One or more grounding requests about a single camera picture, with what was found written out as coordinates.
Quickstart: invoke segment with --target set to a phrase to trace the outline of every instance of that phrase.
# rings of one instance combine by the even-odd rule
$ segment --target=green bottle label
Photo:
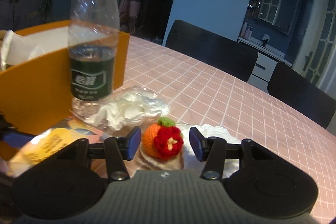
[[[111,94],[114,58],[105,61],[78,61],[70,58],[71,93],[83,101],[98,101]]]

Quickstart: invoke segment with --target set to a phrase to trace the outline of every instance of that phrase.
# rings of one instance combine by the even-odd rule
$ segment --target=mirror
[[[289,34],[299,0],[262,0],[258,18]]]

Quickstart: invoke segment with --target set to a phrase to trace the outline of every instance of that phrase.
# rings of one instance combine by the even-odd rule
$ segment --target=white countertop
[[[238,37],[238,42],[239,41],[241,41],[245,44],[248,44],[248,45],[260,50],[261,52],[264,52],[264,53],[270,55],[271,57],[275,58],[276,60],[284,62],[285,64],[287,64],[290,67],[293,66],[293,64],[291,64],[290,62],[288,62],[287,60],[284,59],[285,54],[283,52],[280,52],[276,48],[274,48],[270,45],[267,45],[267,44],[265,45],[265,47],[263,47],[263,43],[258,39],[255,39],[255,38],[251,37],[251,40],[247,40],[245,38]]]

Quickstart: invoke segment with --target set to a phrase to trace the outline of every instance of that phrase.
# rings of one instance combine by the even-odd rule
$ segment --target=drawer handle
[[[264,66],[262,66],[262,65],[260,65],[260,64],[258,64],[258,63],[256,63],[255,65],[256,65],[257,67],[259,67],[259,68],[263,69],[263,70],[265,70],[265,69],[266,69]]]

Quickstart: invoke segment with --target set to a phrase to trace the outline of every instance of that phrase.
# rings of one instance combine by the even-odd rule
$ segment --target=orange crocheted ball
[[[160,154],[154,145],[154,138],[157,136],[161,126],[157,123],[149,126],[142,135],[142,148],[145,153],[153,158],[160,158]]]

